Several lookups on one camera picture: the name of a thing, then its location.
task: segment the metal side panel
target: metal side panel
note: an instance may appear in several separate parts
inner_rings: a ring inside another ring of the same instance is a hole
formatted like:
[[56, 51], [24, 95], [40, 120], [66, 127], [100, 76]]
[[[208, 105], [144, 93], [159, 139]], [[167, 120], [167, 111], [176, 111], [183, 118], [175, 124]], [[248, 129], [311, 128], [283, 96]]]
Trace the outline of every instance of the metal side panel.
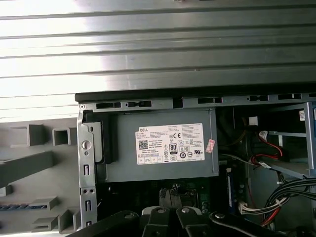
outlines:
[[76, 117], [75, 93], [314, 83], [315, 15], [313, 0], [0, 1], [0, 122]]

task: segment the cable tie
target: cable tie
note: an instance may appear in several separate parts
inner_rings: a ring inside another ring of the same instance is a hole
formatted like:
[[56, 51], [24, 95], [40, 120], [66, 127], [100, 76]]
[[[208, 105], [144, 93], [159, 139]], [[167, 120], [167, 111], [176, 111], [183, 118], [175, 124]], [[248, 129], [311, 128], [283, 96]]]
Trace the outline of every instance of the cable tie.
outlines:
[[276, 199], [276, 204], [279, 205], [279, 207], [282, 207], [282, 204], [278, 199]]

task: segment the red cable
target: red cable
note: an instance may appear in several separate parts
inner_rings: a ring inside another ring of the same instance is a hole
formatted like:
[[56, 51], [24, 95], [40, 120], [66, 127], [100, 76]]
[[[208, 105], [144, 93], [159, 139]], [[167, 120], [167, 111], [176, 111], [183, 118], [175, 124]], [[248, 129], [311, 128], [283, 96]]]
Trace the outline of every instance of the red cable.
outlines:
[[273, 214], [267, 219], [265, 220], [263, 223], [261, 223], [261, 226], [266, 226], [268, 225], [271, 221], [273, 221], [273, 219], [275, 218], [275, 216], [279, 213], [281, 208], [276, 209]]
[[277, 156], [266, 155], [266, 154], [256, 154], [254, 157], [269, 157], [271, 159], [277, 159]]
[[282, 150], [281, 150], [280, 147], [278, 147], [278, 146], [276, 146], [276, 145], [273, 145], [273, 144], [271, 144], [270, 142], [266, 142], [264, 139], [262, 139], [262, 138], [259, 136], [258, 133], [257, 133], [257, 137], [258, 137], [259, 140], [262, 141], [263, 143], [265, 143], [265, 144], [267, 144], [267, 145], [269, 145], [269, 146], [271, 146], [271, 147], [276, 148], [276, 149], [280, 152], [280, 156], [281, 156], [281, 157], [283, 156], [283, 152], [282, 152]]

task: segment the metal bracket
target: metal bracket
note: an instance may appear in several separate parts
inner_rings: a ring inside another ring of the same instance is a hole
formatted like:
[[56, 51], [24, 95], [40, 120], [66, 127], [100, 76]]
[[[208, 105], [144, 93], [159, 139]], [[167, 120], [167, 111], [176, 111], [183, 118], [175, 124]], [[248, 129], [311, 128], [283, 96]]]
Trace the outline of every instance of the metal bracket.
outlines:
[[77, 122], [79, 187], [81, 226], [87, 227], [97, 222], [97, 196], [94, 169], [94, 136], [89, 126], [82, 123], [83, 110], [80, 110]]

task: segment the slot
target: slot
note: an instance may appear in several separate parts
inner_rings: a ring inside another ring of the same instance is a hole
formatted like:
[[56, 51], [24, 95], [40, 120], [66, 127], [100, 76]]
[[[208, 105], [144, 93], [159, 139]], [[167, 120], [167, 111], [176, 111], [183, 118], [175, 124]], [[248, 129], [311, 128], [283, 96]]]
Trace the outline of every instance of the slot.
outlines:
[[114, 103], [98, 103], [97, 109], [115, 109], [120, 108], [121, 104], [120, 102], [114, 102]]
[[294, 99], [301, 99], [301, 94], [283, 94], [278, 95], [277, 98], [279, 100], [294, 100]]
[[148, 100], [148, 101], [140, 101], [140, 102], [128, 102], [126, 104], [127, 107], [151, 107], [152, 106], [152, 101]]
[[47, 229], [49, 229], [49, 226], [36, 226], [34, 228], [34, 230], [47, 230]]
[[209, 97], [209, 98], [198, 98], [197, 103], [198, 104], [213, 104], [213, 103], [222, 103], [223, 98], [222, 97]]
[[90, 168], [88, 164], [83, 166], [83, 175], [90, 175]]
[[85, 201], [85, 211], [91, 211], [91, 201]]
[[127, 103], [127, 107], [136, 107], [137, 106], [137, 103], [136, 102], [128, 102]]
[[268, 95], [251, 95], [247, 98], [249, 101], [268, 101], [269, 97]]
[[40, 205], [40, 206], [30, 206], [29, 209], [47, 209], [46, 205]]
[[152, 101], [148, 100], [148, 101], [140, 101], [138, 103], [139, 107], [151, 107], [152, 106]]

